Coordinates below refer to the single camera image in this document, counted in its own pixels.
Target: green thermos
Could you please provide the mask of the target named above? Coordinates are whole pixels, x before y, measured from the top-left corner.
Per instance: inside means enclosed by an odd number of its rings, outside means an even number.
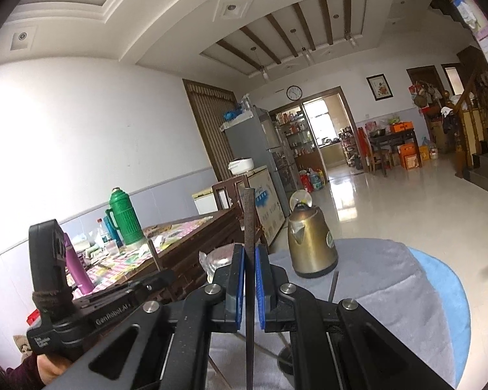
[[[106,210],[107,216],[112,220],[112,225],[120,231],[125,245],[131,245],[144,238],[143,230],[137,219],[136,212],[130,197],[120,188],[112,189],[110,195],[110,208]]]

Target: wooden door frame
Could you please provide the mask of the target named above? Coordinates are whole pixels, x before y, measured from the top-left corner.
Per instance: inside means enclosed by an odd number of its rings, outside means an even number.
[[[443,86],[443,81],[441,80],[441,76],[439,76],[438,70],[436,69],[435,65],[431,66],[421,66],[421,67],[412,67],[411,69],[407,69],[407,75],[409,75],[409,79],[412,81],[412,77],[410,76],[411,73],[419,73],[419,72],[426,72],[428,70],[433,70],[433,74],[435,75],[439,85],[441,86],[441,94],[444,92],[444,86]]]
[[[463,87],[466,86],[466,77],[464,74],[464,67],[461,63],[446,63],[446,64],[441,64],[441,67],[443,68],[444,75],[446,76],[446,80],[448,80],[448,84],[450,85],[450,89],[452,90],[452,95],[454,95],[454,87],[452,86],[452,82],[450,81],[450,77],[446,73],[446,69],[448,67],[455,67],[457,70],[457,74],[459,75],[459,79],[461,79],[461,83],[463,84]]]
[[[269,112],[269,114],[271,116],[274,116],[275,114],[281,113],[282,111],[293,109],[297,106],[302,106],[303,103],[307,103],[307,102],[310,102],[313,100],[317,100],[319,98],[330,97],[330,96],[333,96],[336,94],[338,94],[340,96],[341,101],[344,105],[345,113],[347,115],[347,120],[349,121],[349,124],[351,125],[352,134],[354,135],[354,140],[356,141],[356,145],[358,146],[358,152],[361,154],[361,146],[359,144],[359,138],[358,138],[358,128],[356,127],[356,123],[354,122],[354,117],[352,116],[351,109],[349,107],[349,103],[347,103],[347,98],[345,98],[344,91],[341,89],[340,86],[337,86],[336,88],[330,88],[330,89],[327,89],[327,90],[322,91],[322,92],[315,93],[315,94],[310,95],[310,96],[305,97],[305,98],[300,98],[300,100],[298,100],[298,101],[293,101],[293,102],[290,102],[289,104],[283,105],[282,107],[271,110]],[[323,161],[323,157],[321,156],[320,148],[318,145],[316,145],[316,147],[318,148],[318,152],[320,154],[321,163],[325,168],[325,163]],[[367,168],[368,168],[367,161],[365,160],[365,157],[363,157],[363,156],[361,156],[360,158],[362,160],[363,171],[367,172]]]
[[[217,178],[217,181],[221,181],[224,179],[224,177],[221,175],[221,171],[219,169],[219,166],[217,166],[217,162],[215,161],[215,156],[214,156],[213,150],[208,145],[208,142],[209,142],[208,141],[208,134],[206,132],[206,129],[204,128],[204,124],[202,123],[202,119],[200,118],[199,113],[197,112],[196,108],[194,109],[194,107],[196,107],[196,104],[195,104],[195,101],[192,99],[192,93],[193,92],[188,89],[188,85],[195,85],[195,86],[204,87],[207,89],[213,89],[215,91],[226,93],[228,95],[231,94],[233,96],[232,100],[233,100],[233,103],[235,105],[237,105],[237,98],[235,98],[234,92],[229,91],[227,89],[217,88],[216,86],[203,84],[202,82],[196,82],[194,80],[183,79],[183,86],[184,86],[184,90],[186,92],[186,97],[188,98],[188,102],[190,103],[190,109],[191,109],[192,113],[194,114],[195,123],[197,125],[197,129],[199,130],[199,134],[201,135],[202,144],[204,145],[204,149],[206,150],[206,154],[208,155],[208,160],[210,161],[210,164],[213,168],[213,172],[215,173],[215,177]]]

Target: blue bottle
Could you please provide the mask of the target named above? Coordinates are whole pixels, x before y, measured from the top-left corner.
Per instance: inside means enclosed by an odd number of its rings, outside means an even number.
[[[121,246],[123,246],[123,242],[121,242],[119,234],[117,234],[117,230],[112,225],[112,222],[110,221],[109,216],[103,217],[103,222],[107,226],[107,229],[109,231],[110,236],[112,236],[112,239],[115,240],[117,247],[120,248]]]

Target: framed picture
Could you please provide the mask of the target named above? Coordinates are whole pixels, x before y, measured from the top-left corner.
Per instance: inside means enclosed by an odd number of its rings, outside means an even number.
[[[369,76],[367,78],[367,82],[369,82],[369,86],[371,87],[371,91],[373,92],[374,99],[376,101],[394,96],[392,95],[389,84],[385,79],[385,75]]]

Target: kettle handle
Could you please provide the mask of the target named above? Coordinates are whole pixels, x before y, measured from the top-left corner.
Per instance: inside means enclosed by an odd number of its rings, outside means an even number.
[[[117,225],[117,223],[115,222],[115,219],[114,219],[114,216],[112,215],[113,212],[112,212],[112,208],[107,208],[105,210],[105,212],[107,213],[107,216],[109,217],[111,223],[112,223],[112,226],[116,229],[116,230],[119,230],[119,226]]]

